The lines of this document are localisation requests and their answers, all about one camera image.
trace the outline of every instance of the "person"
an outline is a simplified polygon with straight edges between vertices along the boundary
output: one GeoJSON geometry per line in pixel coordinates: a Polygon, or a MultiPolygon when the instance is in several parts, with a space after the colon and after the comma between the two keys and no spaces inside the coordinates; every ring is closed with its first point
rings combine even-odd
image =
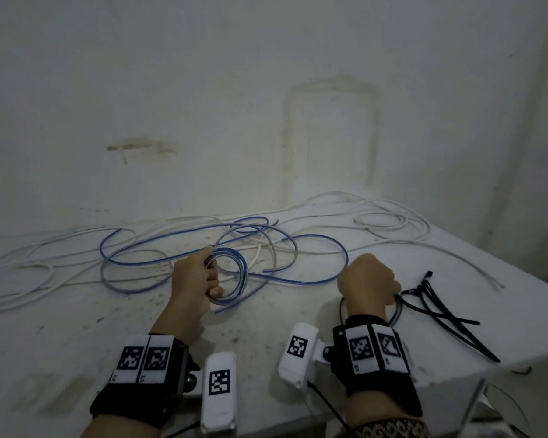
{"type": "MultiPolygon", "coordinates": [[[[172,294],[150,333],[172,335],[185,344],[194,339],[201,316],[209,310],[209,296],[219,298],[223,295],[215,261],[207,269],[204,265],[212,251],[209,246],[175,263],[172,294]]],[[[394,273],[370,253],[361,255],[343,269],[337,287],[345,299],[349,316],[365,314],[384,320],[387,320],[386,306],[394,304],[394,295],[401,290],[394,273]]],[[[421,418],[409,416],[384,392],[352,394],[347,400],[345,416],[357,436],[430,436],[421,418]]],[[[160,435],[161,429],[146,423],[121,416],[97,415],[82,438],[158,438],[160,435]]]]}

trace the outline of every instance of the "table surface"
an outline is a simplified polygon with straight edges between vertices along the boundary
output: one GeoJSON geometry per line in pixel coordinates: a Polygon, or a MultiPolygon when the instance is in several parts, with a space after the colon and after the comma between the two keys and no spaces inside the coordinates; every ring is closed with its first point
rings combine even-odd
{"type": "MultiPolygon", "coordinates": [[[[277,215],[288,218],[339,212],[353,204],[305,206],[277,215]]],[[[312,224],[352,224],[352,216],[305,219],[287,223],[293,231],[312,224]]],[[[319,229],[348,249],[373,242],[373,235],[346,229],[319,229]]],[[[175,238],[167,249],[180,252],[209,243],[219,232],[175,238]]],[[[393,232],[390,236],[406,238],[393,232]]],[[[9,246],[21,243],[8,241],[9,246]]],[[[479,320],[468,326],[501,364],[493,364],[439,327],[429,316],[404,308],[396,330],[409,349],[420,387],[454,378],[491,374],[502,368],[548,357],[548,284],[432,226],[425,242],[467,258],[504,284],[495,289],[474,268],[437,250],[386,244],[364,252],[388,265],[402,288],[416,287],[427,270],[432,286],[456,315],[479,320]]],[[[333,249],[326,242],[301,241],[302,248],[333,249]]],[[[67,245],[51,246],[65,252],[67,245]]],[[[281,275],[302,280],[328,277],[343,264],[341,255],[300,255],[281,275]]],[[[0,289],[27,288],[41,271],[20,270],[0,282],[0,289]]],[[[82,278],[98,280],[97,271],[82,278]]],[[[164,308],[170,288],[131,296],[114,293],[100,283],[63,287],[28,306],[0,313],[0,436],[78,436],[90,420],[89,405],[107,382],[125,337],[147,332],[164,308]]],[[[214,352],[233,351],[238,366],[238,435],[272,436],[330,418],[314,394],[301,394],[278,377],[277,367],[295,323],[318,327],[332,342],[339,324],[336,282],[313,287],[269,283],[258,294],[223,314],[207,314],[203,331],[190,349],[198,363],[214,352]]],[[[317,369],[317,384],[340,408],[345,397],[328,369],[317,369]]],[[[167,428],[177,430],[198,419],[190,403],[167,428]]]]}

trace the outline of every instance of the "person's right hand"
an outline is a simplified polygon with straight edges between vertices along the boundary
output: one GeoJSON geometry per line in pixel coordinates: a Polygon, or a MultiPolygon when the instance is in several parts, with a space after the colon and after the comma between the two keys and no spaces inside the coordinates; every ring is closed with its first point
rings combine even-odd
{"type": "Polygon", "coordinates": [[[349,316],[369,314],[386,319],[386,306],[402,287],[394,272],[371,253],[364,253],[337,277],[339,292],[345,297],[349,316]]]}

